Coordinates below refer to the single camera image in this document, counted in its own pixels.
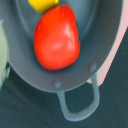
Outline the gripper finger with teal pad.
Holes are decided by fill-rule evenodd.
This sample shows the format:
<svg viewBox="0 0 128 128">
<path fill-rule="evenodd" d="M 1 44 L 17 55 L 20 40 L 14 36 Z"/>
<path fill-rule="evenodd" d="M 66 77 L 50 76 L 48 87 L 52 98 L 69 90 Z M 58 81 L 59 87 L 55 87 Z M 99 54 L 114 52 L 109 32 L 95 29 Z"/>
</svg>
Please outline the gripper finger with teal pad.
<svg viewBox="0 0 128 128">
<path fill-rule="evenodd" d="M 3 20 L 0 20 L 0 89 L 9 76 L 10 65 L 9 62 L 9 46 L 7 36 L 3 28 Z"/>
</svg>

